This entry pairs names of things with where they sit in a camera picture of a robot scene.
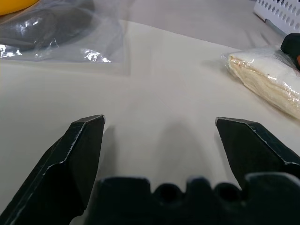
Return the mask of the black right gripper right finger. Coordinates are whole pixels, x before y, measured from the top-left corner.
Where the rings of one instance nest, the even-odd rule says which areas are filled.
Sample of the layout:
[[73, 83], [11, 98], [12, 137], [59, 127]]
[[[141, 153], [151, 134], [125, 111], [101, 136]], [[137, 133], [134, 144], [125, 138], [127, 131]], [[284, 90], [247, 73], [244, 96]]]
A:
[[249, 173], [288, 173], [300, 177], [300, 157], [258, 122], [217, 117], [225, 153], [239, 186]]

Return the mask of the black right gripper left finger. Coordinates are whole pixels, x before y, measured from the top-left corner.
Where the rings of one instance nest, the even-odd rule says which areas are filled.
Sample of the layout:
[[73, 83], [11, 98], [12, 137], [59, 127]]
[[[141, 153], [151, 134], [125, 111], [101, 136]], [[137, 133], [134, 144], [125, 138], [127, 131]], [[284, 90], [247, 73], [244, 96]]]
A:
[[104, 125], [104, 115], [71, 123], [28, 175], [0, 223], [68, 225], [82, 215], [98, 170]]

